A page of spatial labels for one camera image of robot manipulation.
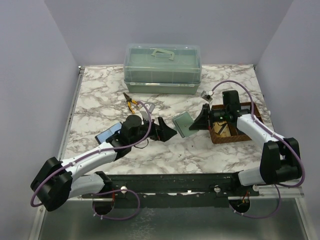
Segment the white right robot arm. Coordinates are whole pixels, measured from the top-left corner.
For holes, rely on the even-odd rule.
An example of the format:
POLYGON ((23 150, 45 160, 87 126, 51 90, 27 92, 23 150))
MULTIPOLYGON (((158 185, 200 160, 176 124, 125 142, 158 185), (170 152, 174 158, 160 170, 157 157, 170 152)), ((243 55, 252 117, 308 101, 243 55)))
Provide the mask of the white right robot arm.
POLYGON ((276 135, 254 115, 252 107, 242 108, 236 90, 224 91, 222 101, 221 108, 204 104, 189 129, 211 130, 215 123, 226 122, 261 147, 260 165, 236 173, 234 182, 237 185, 272 185, 302 177, 297 160, 299 144, 294 138, 276 135))

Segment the light green card holder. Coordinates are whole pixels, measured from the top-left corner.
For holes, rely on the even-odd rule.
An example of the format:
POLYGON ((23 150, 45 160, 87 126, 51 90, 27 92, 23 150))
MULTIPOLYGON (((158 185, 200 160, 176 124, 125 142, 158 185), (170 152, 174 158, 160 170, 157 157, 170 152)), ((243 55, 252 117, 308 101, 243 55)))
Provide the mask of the light green card holder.
POLYGON ((188 112, 181 113, 172 119, 175 130, 182 138, 188 138, 196 134, 197 130, 189 130, 189 127, 194 123, 194 120, 188 112))

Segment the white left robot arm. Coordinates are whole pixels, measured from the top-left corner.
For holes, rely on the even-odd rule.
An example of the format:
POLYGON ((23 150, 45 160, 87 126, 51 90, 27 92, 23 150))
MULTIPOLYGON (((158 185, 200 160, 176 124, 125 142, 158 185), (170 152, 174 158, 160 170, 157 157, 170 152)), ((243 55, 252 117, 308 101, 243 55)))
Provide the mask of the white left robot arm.
POLYGON ((144 140, 166 142, 177 131, 166 125, 162 117, 158 122, 131 114, 98 134, 98 146, 78 156, 57 160, 51 157, 45 161, 30 184, 32 199, 38 198, 47 211, 61 207, 69 198, 85 194, 98 194, 103 189, 112 190, 112 181, 102 171, 88 172, 112 163, 127 155, 134 145, 144 140))

